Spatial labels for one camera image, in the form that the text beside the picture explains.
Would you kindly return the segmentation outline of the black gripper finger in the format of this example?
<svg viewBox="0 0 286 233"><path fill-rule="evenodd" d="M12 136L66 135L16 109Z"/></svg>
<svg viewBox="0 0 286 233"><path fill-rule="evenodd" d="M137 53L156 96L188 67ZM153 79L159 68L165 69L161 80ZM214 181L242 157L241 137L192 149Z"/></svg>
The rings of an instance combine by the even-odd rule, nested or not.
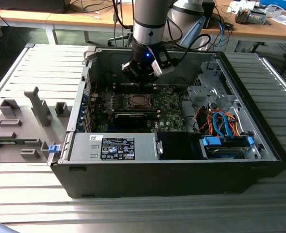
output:
<svg viewBox="0 0 286 233"><path fill-rule="evenodd" d="M121 71L132 83L145 83L145 73L140 63L127 62L122 65Z"/></svg>
<svg viewBox="0 0 286 233"><path fill-rule="evenodd" d="M158 77L155 75L154 71L145 70L142 74L142 83L154 83Z"/></svg>

